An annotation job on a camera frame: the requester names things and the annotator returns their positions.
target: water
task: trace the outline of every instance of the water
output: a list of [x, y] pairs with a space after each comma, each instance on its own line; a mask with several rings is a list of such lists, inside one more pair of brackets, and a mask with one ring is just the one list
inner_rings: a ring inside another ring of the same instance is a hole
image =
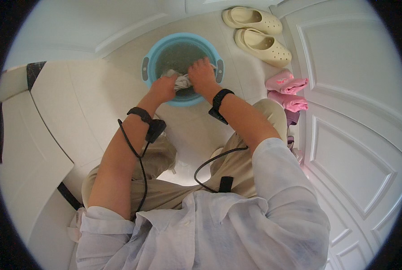
[[[206, 57], [207, 54], [197, 46], [181, 42], [169, 46], [159, 55], [156, 62], [155, 74], [157, 78], [169, 69], [173, 69], [181, 74], [187, 74], [189, 67], [198, 59]], [[177, 96], [193, 95], [193, 87], [177, 91]]]

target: shirt sleeve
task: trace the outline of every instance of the shirt sleeve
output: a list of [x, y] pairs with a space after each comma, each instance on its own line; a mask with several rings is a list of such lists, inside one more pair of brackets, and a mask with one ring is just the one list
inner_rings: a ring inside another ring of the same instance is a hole
[[130, 240], [135, 224], [107, 208], [91, 206], [82, 216], [76, 264], [82, 269], [103, 269]]
[[296, 269], [325, 266], [330, 222], [294, 155], [282, 140], [268, 138], [255, 149], [252, 166], [258, 196], [267, 200], [272, 245], [281, 243]]

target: beige clog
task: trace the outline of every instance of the beige clog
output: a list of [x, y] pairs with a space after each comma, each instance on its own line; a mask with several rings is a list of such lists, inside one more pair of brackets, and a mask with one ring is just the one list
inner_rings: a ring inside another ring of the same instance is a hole
[[291, 62], [291, 52], [274, 37], [256, 29], [239, 29], [235, 36], [237, 46], [254, 57], [278, 68]]
[[282, 23], [276, 16], [257, 9], [246, 7], [228, 9], [223, 11], [222, 19], [232, 28], [254, 28], [269, 35], [282, 32]]

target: blue plastic basin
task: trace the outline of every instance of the blue plastic basin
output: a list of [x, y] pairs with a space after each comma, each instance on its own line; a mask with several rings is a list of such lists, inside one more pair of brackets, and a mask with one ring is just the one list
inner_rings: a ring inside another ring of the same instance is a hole
[[[175, 33], [156, 42], [143, 59], [141, 65], [141, 77], [148, 88], [150, 88], [151, 84], [158, 79], [155, 69], [161, 52], [176, 43], [189, 43], [202, 50], [208, 56], [210, 62], [217, 67], [215, 70], [216, 82], [222, 82], [225, 67], [223, 60], [220, 58], [215, 47], [211, 45], [208, 40], [199, 35], [192, 33]], [[200, 94], [193, 92], [192, 94], [176, 96], [173, 100], [168, 101], [167, 103], [171, 106], [187, 107], [195, 105], [203, 100], [204, 98]]]

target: beige pants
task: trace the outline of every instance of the beige pants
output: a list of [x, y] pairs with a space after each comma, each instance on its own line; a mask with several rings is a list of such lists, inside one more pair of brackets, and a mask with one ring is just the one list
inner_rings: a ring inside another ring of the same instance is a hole
[[[253, 106], [267, 116], [268, 121], [276, 128], [280, 137], [284, 143], [286, 143], [287, 127], [283, 108], [269, 99], [262, 99]], [[245, 146], [240, 136], [234, 133], [226, 143], [222, 152]], [[150, 144], [147, 149], [143, 158], [143, 164], [147, 176], [148, 192], [146, 200], [141, 208], [142, 211], [152, 209], [180, 209], [182, 207], [182, 200], [190, 192], [205, 190], [205, 188], [200, 185], [187, 187], [156, 179], [165, 170], [173, 168], [175, 165], [175, 155], [175, 147], [165, 136], [160, 136], [155, 143]], [[99, 166], [94, 168], [82, 185], [81, 193], [86, 208], [88, 207], [87, 202], [98, 169]], [[215, 160], [210, 170], [211, 178], [205, 182], [204, 185], [214, 190], [219, 190], [222, 176], [232, 176], [234, 181], [232, 182], [231, 192], [247, 198], [256, 196], [252, 170], [252, 156], [249, 150], [236, 151]], [[134, 213], [144, 195], [144, 178], [139, 163], [137, 163], [133, 174], [130, 195], [131, 211]]]

